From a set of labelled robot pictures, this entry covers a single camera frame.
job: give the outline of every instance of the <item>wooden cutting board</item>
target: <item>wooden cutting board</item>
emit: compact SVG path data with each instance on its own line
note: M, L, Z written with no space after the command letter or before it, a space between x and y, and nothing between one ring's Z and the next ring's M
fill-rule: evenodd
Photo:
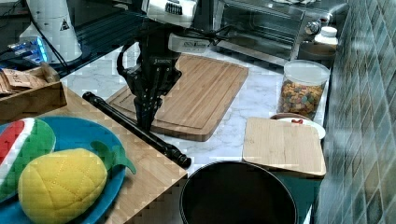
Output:
M157 111L151 130L174 137L206 141L248 76L246 67L182 54L176 68L183 75ZM107 102L136 119L134 95L125 86Z
M309 178L326 174L317 130L279 120L247 120L243 160Z

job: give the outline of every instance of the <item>toaster oven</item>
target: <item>toaster oven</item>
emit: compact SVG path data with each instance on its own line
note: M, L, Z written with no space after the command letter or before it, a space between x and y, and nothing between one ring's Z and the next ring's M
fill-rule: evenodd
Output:
M296 59L302 42L312 41L323 25L340 35L347 17L344 0L283 4L272 0L218 0L214 2L214 30L231 25L218 46L269 63L284 65Z

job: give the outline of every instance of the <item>black stick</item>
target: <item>black stick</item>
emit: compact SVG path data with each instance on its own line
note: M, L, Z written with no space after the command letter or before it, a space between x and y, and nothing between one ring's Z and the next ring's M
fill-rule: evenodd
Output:
M113 108L111 105L106 103L105 100L100 98L99 96L94 95L90 91L85 92L82 95L82 98L88 101L90 104L104 112L106 115L114 119L124 128L128 129L132 133L134 133L139 138L143 139L146 143L150 144L157 150L159 150L163 155L165 155L170 160L174 161L177 165L183 168L189 168L191 165L191 158L187 157L183 153L180 152L177 147L165 143L161 138L158 138L154 134L143 130L139 126L135 124L132 120L126 117L117 109Z

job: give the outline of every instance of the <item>black pan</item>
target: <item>black pan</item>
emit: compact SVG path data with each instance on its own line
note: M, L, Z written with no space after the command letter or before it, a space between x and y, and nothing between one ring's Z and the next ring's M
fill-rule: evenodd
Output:
M241 161L211 163L196 171L180 196L184 223L293 224L294 200L268 171Z

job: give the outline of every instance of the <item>wooden box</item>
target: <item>wooden box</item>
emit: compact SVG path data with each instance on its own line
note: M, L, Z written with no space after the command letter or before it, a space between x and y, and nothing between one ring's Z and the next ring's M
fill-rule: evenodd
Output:
M36 117L67 105L64 86L56 71L47 64L24 71L43 77L49 84L0 98L0 124L18 119Z

